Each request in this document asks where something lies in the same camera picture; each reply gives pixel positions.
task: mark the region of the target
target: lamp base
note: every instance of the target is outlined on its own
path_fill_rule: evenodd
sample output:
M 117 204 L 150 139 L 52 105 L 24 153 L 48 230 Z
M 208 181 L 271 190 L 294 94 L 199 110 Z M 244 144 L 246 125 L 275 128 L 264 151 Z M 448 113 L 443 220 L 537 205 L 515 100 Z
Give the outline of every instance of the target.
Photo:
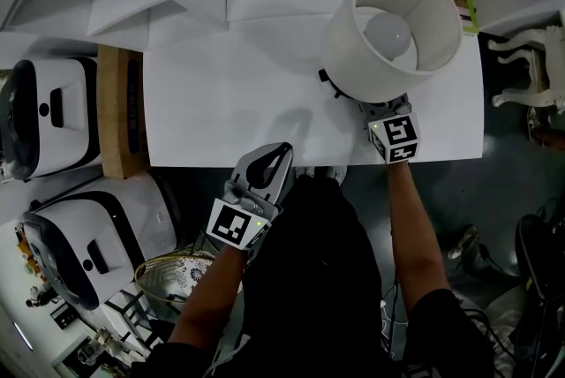
M 322 83 L 326 83 L 329 81 L 329 84 L 335 90 L 334 98 L 339 98 L 341 96 L 347 97 L 358 103 L 359 109 L 365 114 L 367 122 L 371 122 L 376 119 L 383 119 L 384 117 L 392 117 L 399 114 L 408 114 L 412 112 L 412 107 L 410 102 L 408 102 L 408 95 L 402 94 L 398 97 L 389 100 L 388 102 L 381 102 L 381 103 L 367 103 L 367 102 L 360 102 L 359 100 L 350 97 L 349 95 L 345 94 L 339 87 L 337 87 L 331 78 L 329 78 L 328 73 L 325 69 L 320 69 L 318 71 L 318 76 Z

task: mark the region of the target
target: black handle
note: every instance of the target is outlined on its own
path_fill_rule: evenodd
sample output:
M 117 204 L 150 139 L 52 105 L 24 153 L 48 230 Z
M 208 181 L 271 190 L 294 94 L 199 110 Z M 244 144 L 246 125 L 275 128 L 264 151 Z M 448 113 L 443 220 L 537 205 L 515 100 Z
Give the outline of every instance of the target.
M 21 143 L 21 139 L 19 138 L 18 131 L 16 130 L 16 121 L 14 119 L 14 103 L 17 99 L 17 92 L 18 89 L 16 87 L 13 87 L 12 91 L 10 92 L 10 95 L 6 97 L 6 99 L 8 100 L 6 104 L 7 114 L 5 117 L 3 116 L 2 126 L 0 127 L 8 132 L 12 142 L 16 146 Z
M 263 190 L 271 185 L 273 177 L 275 176 L 281 162 L 283 161 L 286 153 L 292 149 L 292 146 L 288 142 L 284 142 L 279 147 L 277 147 L 273 152 L 269 152 L 263 155 L 261 158 L 255 160 L 247 167 L 247 181 L 253 188 L 258 188 Z M 275 166 L 269 172 L 268 176 L 265 175 L 265 171 L 269 168 L 271 163 L 278 158 Z
M 94 264 L 98 272 L 101 275 L 105 275 L 106 273 L 108 273 L 109 272 L 108 265 L 106 264 L 106 261 L 102 257 L 102 253 L 100 252 L 100 248 L 98 247 L 96 240 L 92 240 L 90 243 L 88 243 L 87 251 L 90 254 L 92 263 Z
M 51 124 L 57 128 L 63 128 L 63 90 L 53 89 L 49 96 L 49 107 L 51 111 Z

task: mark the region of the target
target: floor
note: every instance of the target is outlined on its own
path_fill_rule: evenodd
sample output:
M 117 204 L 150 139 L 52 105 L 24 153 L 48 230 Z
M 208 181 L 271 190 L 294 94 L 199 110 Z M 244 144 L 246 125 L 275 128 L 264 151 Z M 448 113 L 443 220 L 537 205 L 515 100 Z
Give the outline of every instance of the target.
M 483 34 L 479 37 L 485 85 L 483 158 L 415 163 L 411 168 L 442 246 L 449 248 L 456 241 L 457 233 L 473 223 L 493 259 L 508 272 L 517 273 L 516 224 L 523 215 L 536 213 L 545 204 L 551 209 L 551 199 L 561 195 L 565 186 L 565 153 L 528 141 L 525 107 L 510 103 L 500 108 L 491 105 L 491 97 L 504 87 L 526 88 L 528 77 L 520 62 L 496 63 L 498 55 L 486 50 L 488 38 Z M 223 182 L 231 170 L 189 169 L 183 173 L 184 181 L 192 183 L 185 188 L 195 208 L 192 221 L 195 226 L 205 226 L 212 201 L 222 195 Z M 382 275 L 383 294 L 394 282 L 386 184 L 384 166 L 350 167 L 343 183 L 343 193 L 357 210 L 373 245 Z M 463 273 L 456 265 L 456 261 L 446 261 L 450 277 Z M 385 310 L 390 316 L 393 292 L 387 295 L 386 301 Z M 401 323 L 406 321 L 400 298 L 396 319 Z M 397 357 L 402 354 L 404 331 L 404 325 L 395 325 Z

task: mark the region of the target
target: cable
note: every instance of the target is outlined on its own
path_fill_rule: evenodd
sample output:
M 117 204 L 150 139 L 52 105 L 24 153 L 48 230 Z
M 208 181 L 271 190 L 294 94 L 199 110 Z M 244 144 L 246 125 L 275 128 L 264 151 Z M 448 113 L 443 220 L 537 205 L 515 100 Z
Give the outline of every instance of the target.
M 395 318 L 396 318 L 396 301 L 398 300 L 398 276 L 395 272 L 395 299 L 392 303 L 392 317 L 390 319 L 390 328 L 388 329 L 388 357 L 392 359 L 392 341 L 395 332 Z
M 479 314 L 482 318 L 474 317 L 472 315 L 470 315 L 469 318 L 472 319 L 472 320 L 480 321 L 481 323 L 483 323 L 483 325 L 485 325 L 485 328 L 486 328 L 486 334 L 488 335 L 490 333 L 490 335 L 493 336 L 494 340 L 502 348 L 502 350 L 506 354 L 508 354 L 510 356 L 510 358 L 512 358 L 515 362 L 518 362 L 518 359 L 514 355 L 514 353 L 510 352 L 510 350 L 504 346 L 504 344 L 502 343 L 500 338 L 494 333 L 494 330 L 491 327 L 490 322 L 488 321 L 488 317 L 486 316 L 486 314 L 484 312 L 479 311 L 478 309 L 465 309 L 464 308 L 463 310 L 465 312 L 474 312 L 476 314 Z
M 536 212 L 536 216 L 541 218 L 544 222 L 546 221 L 546 216 L 547 216 L 547 205 L 549 205 L 550 202 L 554 202 L 554 204 L 555 204 L 554 209 L 556 209 L 557 204 L 559 203 L 559 200 L 557 198 L 550 198 L 546 201 L 546 203 L 544 205 L 542 205 L 540 208 L 538 208 L 538 211 Z
M 390 320 L 390 319 L 388 318 L 387 308 L 386 308 L 385 306 L 383 306 L 383 307 L 382 307 L 382 310 L 383 310 L 384 313 L 385 313 L 385 318 L 386 318 L 388 321 L 392 321 L 392 320 Z M 395 321 L 395 324 L 396 324 L 396 325 L 408 326 L 408 322 L 407 322 L 407 321 Z
M 541 315 L 541 323 L 540 326 L 543 326 L 544 321 L 546 321 L 546 313 L 547 313 L 547 301 L 544 302 L 544 312 Z M 531 370 L 531 376 L 536 376 L 536 368 L 538 367 L 538 359 L 539 359 L 539 345 L 541 344 L 541 335 L 543 334 L 544 330 L 542 329 L 539 334 L 536 336 L 536 348 L 533 351 L 534 354 L 534 361 L 533 361 L 533 369 Z
M 228 356 L 226 356 L 224 359 L 218 360 L 218 361 L 216 361 L 214 364 L 212 364 L 212 365 L 207 369 L 207 371 L 204 373 L 204 375 L 202 376 L 202 378 L 206 378 L 210 373 L 214 374 L 214 371 L 215 371 L 215 369 L 216 369 L 217 367 L 221 366 L 222 364 L 225 364 L 226 362 L 230 362 L 230 361 L 233 359 L 233 357 L 234 357 L 236 354 L 238 354 L 238 353 L 241 351 L 241 349 L 242 349 L 243 347 L 245 347 L 245 345 L 247 344 L 247 342 L 248 342 L 250 339 L 251 339 L 251 338 L 250 338 L 248 335 L 243 334 L 242 337 L 241 337 L 241 342 L 240 342 L 238 348 L 236 348 L 233 352 L 230 352 L 230 354 L 228 354 Z
M 392 291 L 392 289 L 394 289 L 394 288 L 395 288 L 395 285 L 392 284 L 392 287 L 390 287 L 390 288 L 387 290 L 387 292 L 385 293 L 385 295 L 384 295 L 381 299 L 384 300 L 384 299 L 388 296 L 388 294 L 390 293 L 390 291 Z
M 210 241 L 210 238 L 208 238 L 208 235 L 206 234 L 206 232 L 204 231 L 204 229 L 200 229 L 200 232 L 202 232 L 202 235 L 204 236 L 204 239 L 208 242 L 208 244 L 212 247 L 212 249 L 214 249 L 217 253 L 219 253 L 220 250 L 219 250 L 217 247 L 215 247 L 215 244 L 214 244 L 214 243 L 212 243 L 212 242 Z
M 490 260 L 490 261 L 493 263 L 493 265 L 494 265 L 497 269 L 499 269 L 502 273 L 504 273 L 505 275 L 508 274 L 506 271 L 504 271 L 504 268 L 502 268 L 498 263 L 496 263 L 496 262 L 493 260 L 493 258 L 492 258 L 490 255 L 487 257 L 487 259 Z
M 387 328 L 387 323 L 384 320 L 380 320 L 382 322 L 381 330 L 380 330 L 380 340 L 385 344 L 388 349 L 388 337 L 385 334 L 385 329 Z

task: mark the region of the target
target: lamp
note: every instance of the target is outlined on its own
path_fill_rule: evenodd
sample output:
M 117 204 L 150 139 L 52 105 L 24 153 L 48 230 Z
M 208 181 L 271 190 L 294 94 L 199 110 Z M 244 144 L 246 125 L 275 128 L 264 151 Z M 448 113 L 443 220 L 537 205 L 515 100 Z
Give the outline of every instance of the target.
M 344 94 L 388 102 L 432 78 L 456 54 L 461 37 L 453 0 L 343 0 L 324 32 L 320 57 Z

